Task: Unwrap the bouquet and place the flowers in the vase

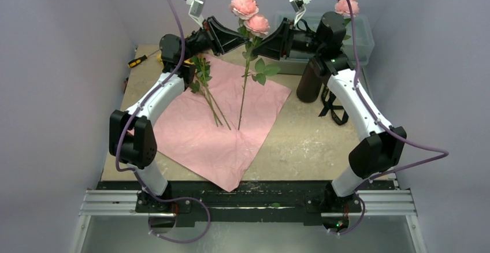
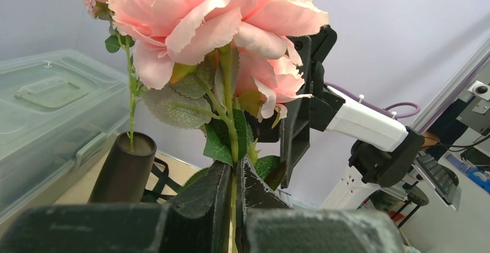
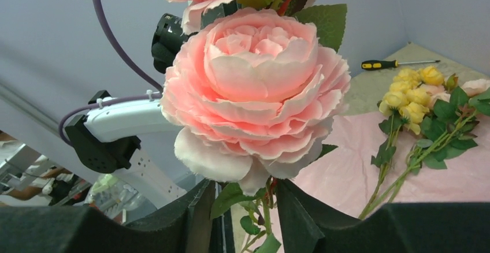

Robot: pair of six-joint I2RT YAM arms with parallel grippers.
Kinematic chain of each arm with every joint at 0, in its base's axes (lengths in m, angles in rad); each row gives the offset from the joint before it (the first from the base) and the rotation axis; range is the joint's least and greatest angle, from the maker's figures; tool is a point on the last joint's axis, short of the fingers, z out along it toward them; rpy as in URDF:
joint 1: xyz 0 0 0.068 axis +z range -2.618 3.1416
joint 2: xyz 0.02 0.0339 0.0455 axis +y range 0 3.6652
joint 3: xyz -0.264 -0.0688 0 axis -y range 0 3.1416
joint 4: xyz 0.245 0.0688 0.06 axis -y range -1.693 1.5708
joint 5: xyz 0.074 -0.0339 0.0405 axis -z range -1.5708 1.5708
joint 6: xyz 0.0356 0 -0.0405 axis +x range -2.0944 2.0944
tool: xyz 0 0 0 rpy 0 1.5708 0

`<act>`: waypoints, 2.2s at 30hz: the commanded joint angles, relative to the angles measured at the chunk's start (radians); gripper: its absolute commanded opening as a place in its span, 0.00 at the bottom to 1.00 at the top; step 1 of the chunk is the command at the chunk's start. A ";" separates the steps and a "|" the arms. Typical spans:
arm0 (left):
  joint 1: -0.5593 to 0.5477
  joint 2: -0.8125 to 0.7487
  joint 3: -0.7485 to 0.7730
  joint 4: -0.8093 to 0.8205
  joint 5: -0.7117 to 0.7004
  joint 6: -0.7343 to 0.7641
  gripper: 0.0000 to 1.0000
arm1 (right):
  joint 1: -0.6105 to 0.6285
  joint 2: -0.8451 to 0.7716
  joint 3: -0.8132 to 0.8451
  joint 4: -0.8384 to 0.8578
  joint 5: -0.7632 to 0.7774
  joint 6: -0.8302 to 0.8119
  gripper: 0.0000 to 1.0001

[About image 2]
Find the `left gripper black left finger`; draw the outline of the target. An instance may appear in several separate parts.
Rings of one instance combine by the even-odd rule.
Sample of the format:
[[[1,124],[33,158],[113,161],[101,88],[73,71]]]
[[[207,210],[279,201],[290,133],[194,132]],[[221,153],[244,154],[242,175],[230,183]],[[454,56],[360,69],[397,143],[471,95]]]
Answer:
[[[232,171],[216,162],[164,204],[33,207],[1,238],[2,252],[227,252]]]

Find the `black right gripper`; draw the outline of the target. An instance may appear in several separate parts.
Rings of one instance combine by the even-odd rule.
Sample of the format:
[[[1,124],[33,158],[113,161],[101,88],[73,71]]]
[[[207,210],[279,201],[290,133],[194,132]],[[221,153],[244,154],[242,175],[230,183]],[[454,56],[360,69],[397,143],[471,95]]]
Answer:
[[[286,189],[293,169],[310,147],[310,128],[325,131],[335,114],[346,102],[332,93],[325,84],[323,62],[337,41],[337,33],[330,25],[323,26],[315,35],[291,37],[303,65],[299,68],[305,83],[298,94],[312,94],[286,103],[287,117],[280,124],[280,160],[285,163],[281,188]]]

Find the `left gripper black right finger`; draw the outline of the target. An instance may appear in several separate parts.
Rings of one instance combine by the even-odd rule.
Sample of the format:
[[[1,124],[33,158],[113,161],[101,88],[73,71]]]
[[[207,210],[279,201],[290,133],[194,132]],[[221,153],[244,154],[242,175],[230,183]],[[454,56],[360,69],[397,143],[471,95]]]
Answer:
[[[301,210],[281,200],[248,157],[237,163],[238,252],[406,252],[395,224],[375,210]]]

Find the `black ribbon with gold lettering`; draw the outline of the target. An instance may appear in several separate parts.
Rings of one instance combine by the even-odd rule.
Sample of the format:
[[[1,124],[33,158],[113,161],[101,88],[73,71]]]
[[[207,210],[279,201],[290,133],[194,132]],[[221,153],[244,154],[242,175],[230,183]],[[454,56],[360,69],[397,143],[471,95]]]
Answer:
[[[171,190],[179,193],[182,189],[182,185],[178,184],[172,178],[169,177],[169,166],[168,164],[155,157],[152,168],[151,175],[157,178],[157,183],[152,189],[145,189],[141,202],[142,203],[158,203],[158,200],[161,199],[166,202],[169,199],[172,199],[174,195],[163,194],[163,190],[165,187],[169,187]]]

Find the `pink rose stem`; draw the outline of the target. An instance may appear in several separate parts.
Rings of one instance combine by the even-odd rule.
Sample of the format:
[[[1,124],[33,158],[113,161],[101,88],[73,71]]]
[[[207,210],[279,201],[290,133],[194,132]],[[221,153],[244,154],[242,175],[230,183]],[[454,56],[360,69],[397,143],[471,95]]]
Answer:
[[[313,0],[111,0],[131,36],[141,102],[164,124],[200,129],[205,156],[236,173],[257,157],[246,115],[277,125],[305,83],[291,37],[320,32],[328,13]]]
[[[135,44],[135,41],[131,36],[126,35],[115,26],[113,20],[114,12],[109,8],[110,1],[111,0],[83,0],[83,3],[87,13],[93,19],[109,22],[110,36],[105,40],[106,50],[110,53],[116,53],[119,50],[123,50],[125,53],[129,89],[129,132],[127,132],[127,150],[135,152],[135,112],[137,104],[141,101],[141,96],[147,91],[147,88],[145,88],[138,79],[133,65],[131,48]]]

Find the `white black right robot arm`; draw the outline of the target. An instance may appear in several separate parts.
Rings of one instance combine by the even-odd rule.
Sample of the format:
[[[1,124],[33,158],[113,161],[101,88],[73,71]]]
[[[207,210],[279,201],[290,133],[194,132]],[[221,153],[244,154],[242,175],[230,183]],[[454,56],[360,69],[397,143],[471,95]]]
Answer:
[[[355,210],[374,192],[396,185],[412,166],[424,137],[394,114],[372,109],[358,95],[348,95],[324,81],[323,61],[337,40],[326,25],[311,36],[291,37],[303,65],[300,99],[287,103],[280,123],[280,161],[287,188],[296,164],[310,147],[310,131],[331,131],[355,139],[348,166],[322,207]]]

